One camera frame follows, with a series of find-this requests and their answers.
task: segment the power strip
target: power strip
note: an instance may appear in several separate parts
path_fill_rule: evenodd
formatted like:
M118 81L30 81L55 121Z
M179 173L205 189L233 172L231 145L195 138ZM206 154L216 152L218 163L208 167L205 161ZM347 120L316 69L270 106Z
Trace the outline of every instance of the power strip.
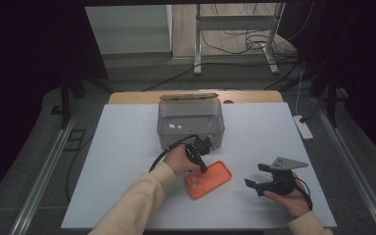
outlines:
M299 132L304 140L310 140L313 138L312 133L307 127L306 123L301 123L300 119L302 116L293 116L296 126L298 127Z

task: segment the beige sleeve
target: beige sleeve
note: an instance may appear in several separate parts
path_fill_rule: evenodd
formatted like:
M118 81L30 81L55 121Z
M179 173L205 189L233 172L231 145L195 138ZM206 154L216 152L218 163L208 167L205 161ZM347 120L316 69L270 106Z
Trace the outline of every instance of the beige sleeve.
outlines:
M174 180L172 169L159 162L127 188L90 234L142 234L150 214L163 202L165 188Z
M288 227L293 235L332 235L330 229L323 228L313 211L309 211L299 218L288 223Z

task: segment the smartphone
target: smartphone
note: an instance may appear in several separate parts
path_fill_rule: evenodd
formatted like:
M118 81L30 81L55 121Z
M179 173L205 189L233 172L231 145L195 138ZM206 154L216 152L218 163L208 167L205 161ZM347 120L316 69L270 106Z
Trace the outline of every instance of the smartphone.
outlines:
M208 166L204 173L195 172L185 177L185 187L193 199L199 199L231 179L231 172L222 161Z

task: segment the hand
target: hand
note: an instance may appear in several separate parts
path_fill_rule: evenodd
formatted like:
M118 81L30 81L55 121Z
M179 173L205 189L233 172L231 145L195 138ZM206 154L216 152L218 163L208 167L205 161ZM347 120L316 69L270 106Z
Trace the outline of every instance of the hand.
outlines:
M175 174L185 173L188 170L200 170L200 166L191 163L185 155L185 144L180 144L164 157L164 163L169 165Z
M297 179L296 183L299 187L305 189L300 180ZM269 191L264 191L263 194L267 198L282 204L286 211L288 211L288 213L294 218L300 217L310 211L304 195L296 189L286 196L281 196Z

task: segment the black curtain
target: black curtain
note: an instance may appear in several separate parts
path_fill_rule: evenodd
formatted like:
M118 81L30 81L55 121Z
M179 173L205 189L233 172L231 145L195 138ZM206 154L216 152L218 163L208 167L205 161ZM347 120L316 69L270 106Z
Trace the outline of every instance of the black curtain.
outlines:
M376 2L362 11L335 64L346 107L376 145Z
M77 71L107 79L85 10L0 1L0 181L41 112L43 96Z

